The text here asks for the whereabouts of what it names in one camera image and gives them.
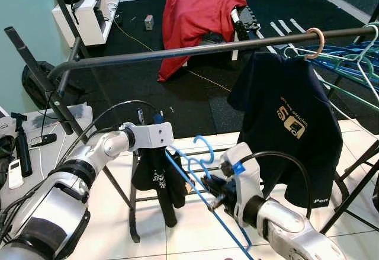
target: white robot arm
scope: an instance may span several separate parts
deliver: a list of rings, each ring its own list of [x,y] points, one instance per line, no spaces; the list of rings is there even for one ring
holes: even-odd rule
[[[264,199],[260,189],[259,165],[255,159],[240,161],[252,152],[246,143],[239,143],[221,157],[226,180],[212,175],[202,178],[210,192],[218,197],[216,207],[224,204],[240,226],[257,229],[258,235],[288,260],[343,260],[339,247],[317,232],[302,214],[284,207],[274,199]]]
[[[123,151],[157,148],[174,141],[170,123],[123,125],[98,133],[49,174],[20,208],[9,230],[12,241],[0,249],[2,260],[64,259],[74,250],[90,218],[89,190],[99,172]]]
[[[89,222],[89,190],[106,163],[125,150],[165,147],[173,140],[169,123],[150,126],[126,123],[122,130],[91,137],[12,212],[15,214],[12,226],[0,230],[1,238],[7,233],[11,238],[0,249],[0,259],[50,260],[69,256]],[[342,251],[315,231],[304,216],[273,199],[262,198],[258,163],[254,159],[240,163],[251,154],[246,143],[238,144],[222,156],[221,167],[228,179],[202,178],[217,197],[209,209],[224,204],[226,212],[241,226],[255,227],[285,259],[345,259]]]

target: teal wall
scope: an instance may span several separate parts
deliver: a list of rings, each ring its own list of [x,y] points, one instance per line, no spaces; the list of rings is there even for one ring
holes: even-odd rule
[[[55,5],[55,0],[0,0],[0,106],[8,112],[36,107],[21,84],[25,63],[4,28],[14,26],[37,60],[61,63],[68,58],[69,47],[53,18]]]

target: red blanket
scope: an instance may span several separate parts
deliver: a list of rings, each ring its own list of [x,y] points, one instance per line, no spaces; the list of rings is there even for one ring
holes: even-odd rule
[[[230,12],[245,5],[246,0],[167,0],[162,27],[165,49],[197,46],[208,32],[222,34],[225,41],[232,41]],[[166,81],[189,58],[164,59],[158,81]]]

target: small box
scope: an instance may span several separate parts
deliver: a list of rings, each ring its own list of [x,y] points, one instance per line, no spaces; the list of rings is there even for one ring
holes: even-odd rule
[[[146,16],[146,18],[144,19],[144,26],[146,28],[146,31],[152,31],[153,25],[154,25],[153,16],[152,15]]]

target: dark navy t-shirt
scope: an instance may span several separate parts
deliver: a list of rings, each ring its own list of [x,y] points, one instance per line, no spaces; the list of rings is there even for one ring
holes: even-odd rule
[[[278,150],[295,156],[310,175],[313,207],[327,206],[342,135],[310,64],[300,57],[254,53],[228,102],[245,112],[239,142],[246,142],[252,152]],[[258,163],[264,183],[288,184],[285,198],[307,206],[305,182],[295,165],[274,156]]]

